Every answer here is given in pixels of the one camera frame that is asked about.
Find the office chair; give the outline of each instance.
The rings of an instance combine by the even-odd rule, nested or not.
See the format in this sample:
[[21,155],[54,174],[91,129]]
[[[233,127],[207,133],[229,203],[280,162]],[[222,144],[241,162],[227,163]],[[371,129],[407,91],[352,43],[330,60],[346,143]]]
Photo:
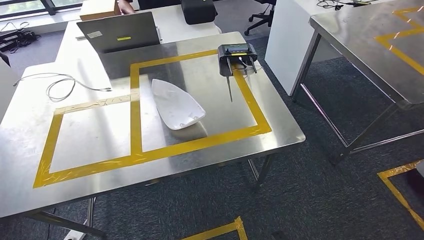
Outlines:
[[255,1],[261,4],[271,4],[271,10],[269,11],[269,15],[265,15],[265,12],[261,12],[259,14],[252,14],[252,16],[249,17],[249,22],[253,22],[254,18],[258,18],[262,20],[253,24],[246,31],[244,31],[244,35],[246,36],[249,36],[250,30],[257,28],[261,26],[262,24],[268,24],[268,27],[271,27],[271,24],[273,23],[274,8],[276,7],[277,0],[255,0]]

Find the cardboard box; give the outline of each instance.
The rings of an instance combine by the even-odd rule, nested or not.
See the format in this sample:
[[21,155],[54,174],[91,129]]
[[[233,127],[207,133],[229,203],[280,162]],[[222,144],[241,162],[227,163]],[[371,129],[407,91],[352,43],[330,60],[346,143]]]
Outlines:
[[85,0],[79,17],[83,21],[121,15],[117,0]]

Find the stainless steel table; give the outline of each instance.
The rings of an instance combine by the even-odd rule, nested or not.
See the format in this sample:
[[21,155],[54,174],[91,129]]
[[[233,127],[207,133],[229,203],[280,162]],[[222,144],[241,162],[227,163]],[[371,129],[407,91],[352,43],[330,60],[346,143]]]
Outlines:
[[[27,68],[24,76],[59,72],[113,91],[77,85],[70,97],[52,102],[46,87],[57,78],[19,83],[0,125],[0,218],[24,214],[104,236],[92,228],[93,198],[109,191],[241,160],[261,185],[271,154],[305,135],[258,62],[257,74],[234,70],[230,97],[216,49],[244,42],[232,32],[109,53],[100,56],[108,76],[60,61]],[[153,78],[190,93],[206,117],[168,129],[153,102]],[[63,84],[52,94],[63,94]],[[251,159],[261,156],[267,157],[258,173]],[[83,199],[90,199],[87,225],[43,211]]]
[[[397,0],[313,15],[315,29],[297,76],[293,100],[300,89],[312,100],[348,154],[424,133],[423,130],[359,146],[362,140],[398,110],[424,103],[424,5],[419,0]],[[348,143],[305,84],[320,39],[326,39],[392,102],[353,142]]]

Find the yellow sticker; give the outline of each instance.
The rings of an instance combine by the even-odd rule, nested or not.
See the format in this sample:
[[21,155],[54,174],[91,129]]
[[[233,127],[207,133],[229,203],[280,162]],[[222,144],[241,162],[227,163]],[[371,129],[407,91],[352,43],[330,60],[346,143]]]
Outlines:
[[130,36],[124,36],[124,37],[118,37],[117,40],[118,41],[124,41],[124,40],[130,40],[131,37]]

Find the window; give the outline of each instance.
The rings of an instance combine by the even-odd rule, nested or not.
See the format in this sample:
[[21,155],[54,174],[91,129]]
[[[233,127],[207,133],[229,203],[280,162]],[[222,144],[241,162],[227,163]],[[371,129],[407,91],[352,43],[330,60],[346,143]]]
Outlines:
[[0,0],[0,19],[81,7],[83,0]]
[[83,0],[52,0],[54,5],[57,7],[60,6],[68,6],[73,4],[80,4],[83,2]]

